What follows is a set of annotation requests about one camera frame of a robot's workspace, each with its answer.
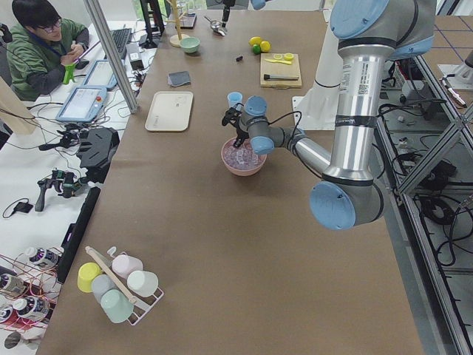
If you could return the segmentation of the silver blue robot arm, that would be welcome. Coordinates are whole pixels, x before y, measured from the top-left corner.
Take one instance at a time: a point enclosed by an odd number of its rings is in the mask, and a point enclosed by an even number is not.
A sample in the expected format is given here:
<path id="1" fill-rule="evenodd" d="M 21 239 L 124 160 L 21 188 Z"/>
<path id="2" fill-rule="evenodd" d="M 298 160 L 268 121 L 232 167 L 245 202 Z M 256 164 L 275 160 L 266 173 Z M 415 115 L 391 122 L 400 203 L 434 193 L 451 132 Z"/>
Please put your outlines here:
<path id="1" fill-rule="evenodd" d="M 310 208 L 324 227 L 350 229 L 371 223 L 384 212 L 385 194 L 368 163 L 377 122 L 385 62 L 429 51 L 434 39 L 434 1 L 337 1 L 330 29 L 342 60 L 334 141 L 326 150 L 298 127 L 272 127 L 264 98 L 251 96 L 241 109 L 230 108 L 223 125 L 236 129 L 235 146 L 248 141 L 258 155 L 277 147 L 292 152 L 321 181 L 310 194 Z"/>

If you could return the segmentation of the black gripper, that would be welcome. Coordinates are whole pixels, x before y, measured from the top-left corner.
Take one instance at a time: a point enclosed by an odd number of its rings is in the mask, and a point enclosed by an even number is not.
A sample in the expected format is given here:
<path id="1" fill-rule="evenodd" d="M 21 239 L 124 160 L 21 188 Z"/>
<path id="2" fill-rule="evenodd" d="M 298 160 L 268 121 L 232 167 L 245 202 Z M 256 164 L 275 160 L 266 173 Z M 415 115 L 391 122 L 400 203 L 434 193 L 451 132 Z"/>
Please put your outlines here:
<path id="1" fill-rule="evenodd" d="M 239 148 L 240 145 L 242 145 L 245 142 L 246 138 L 248 137 L 248 133 L 245 130 L 243 130 L 239 124 L 241 115 L 242 115 L 241 111 L 239 111 L 238 109 L 234 107 L 231 107 L 225 111 L 225 114 L 222 118 L 223 126 L 227 126 L 230 124 L 236 130 L 237 138 L 235 139 L 233 143 L 234 148 Z"/>

